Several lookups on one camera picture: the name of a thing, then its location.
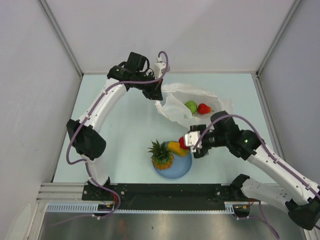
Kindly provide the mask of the white plastic bag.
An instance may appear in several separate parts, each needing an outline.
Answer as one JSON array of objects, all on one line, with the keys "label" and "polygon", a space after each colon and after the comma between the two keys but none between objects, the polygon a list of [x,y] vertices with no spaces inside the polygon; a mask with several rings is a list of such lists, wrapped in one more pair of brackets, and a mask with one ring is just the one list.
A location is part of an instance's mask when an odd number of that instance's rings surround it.
[{"label": "white plastic bag", "polygon": [[164,102],[155,102],[158,113],[185,128],[192,125],[209,125],[214,113],[233,112],[231,99],[224,100],[213,92],[190,84],[165,84],[161,91],[166,98]]}]

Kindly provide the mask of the fake red fruit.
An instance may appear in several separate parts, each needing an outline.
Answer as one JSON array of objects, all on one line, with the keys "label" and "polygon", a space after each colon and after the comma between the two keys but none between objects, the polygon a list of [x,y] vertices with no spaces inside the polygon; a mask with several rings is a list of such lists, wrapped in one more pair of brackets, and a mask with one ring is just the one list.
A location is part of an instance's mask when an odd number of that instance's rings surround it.
[{"label": "fake red fruit", "polygon": [[186,144],[185,144],[185,139],[184,139],[183,136],[179,138],[178,142],[179,142],[179,147],[181,149],[184,149],[184,150],[187,150],[187,151],[189,150],[189,147],[186,146]]}]

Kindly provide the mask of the fake mango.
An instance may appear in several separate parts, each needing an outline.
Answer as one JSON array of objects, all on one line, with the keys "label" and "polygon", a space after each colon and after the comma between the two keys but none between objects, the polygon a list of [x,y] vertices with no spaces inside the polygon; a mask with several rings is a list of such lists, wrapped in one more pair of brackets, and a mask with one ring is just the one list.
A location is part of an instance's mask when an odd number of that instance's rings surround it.
[{"label": "fake mango", "polygon": [[175,155],[180,157],[185,157],[189,153],[187,149],[181,148],[180,143],[176,141],[169,141],[167,143],[167,148]]}]

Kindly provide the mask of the fake pineapple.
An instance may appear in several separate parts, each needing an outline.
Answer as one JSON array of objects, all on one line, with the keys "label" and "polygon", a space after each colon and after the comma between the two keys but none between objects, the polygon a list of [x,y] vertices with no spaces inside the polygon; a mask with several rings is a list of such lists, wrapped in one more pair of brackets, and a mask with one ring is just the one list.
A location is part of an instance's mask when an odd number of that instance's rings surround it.
[{"label": "fake pineapple", "polygon": [[157,139],[151,142],[148,152],[152,154],[151,161],[157,170],[167,170],[173,165],[174,155],[166,142],[160,143]]}]

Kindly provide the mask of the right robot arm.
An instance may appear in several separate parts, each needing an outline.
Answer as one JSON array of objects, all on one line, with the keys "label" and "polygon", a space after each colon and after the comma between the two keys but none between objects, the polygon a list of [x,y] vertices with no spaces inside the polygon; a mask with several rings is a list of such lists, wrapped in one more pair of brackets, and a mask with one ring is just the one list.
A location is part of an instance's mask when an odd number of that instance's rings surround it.
[{"label": "right robot arm", "polygon": [[212,148],[226,147],[237,158],[256,166],[276,182],[267,185],[244,174],[237,176],[231,196],[260,200],[288,214],[299,227],[312,230],[320,219],[320,185],[298,172],[278,156],[244,117],[220,111],[209,125],[192,125],[182,138],[195,158]]}]

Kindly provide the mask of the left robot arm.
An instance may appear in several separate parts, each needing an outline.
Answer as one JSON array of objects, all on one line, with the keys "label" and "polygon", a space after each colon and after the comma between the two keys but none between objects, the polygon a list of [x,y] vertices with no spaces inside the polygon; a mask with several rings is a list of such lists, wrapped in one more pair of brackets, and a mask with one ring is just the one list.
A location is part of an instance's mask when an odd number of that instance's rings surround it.
[{"label": "left robot arm", "polygon": [[100,131],[107,116],[129,89],[140,90],[146,99],[152,101],[163,100],[162,82],[169,70],[169,58],[165,51],[158,53],[153,67],[150,67],[147,57],[131,52],[126,61],[109,70],[104,86],[86,112],[77,120],[67,122],[70,142],[66,161],[69,165],[85,164],[89,182],[94,185],[93,194],[98,199],[105,200],[111,193],[111,188],[106,184],[109,176],[100,165],[107,146]]}]

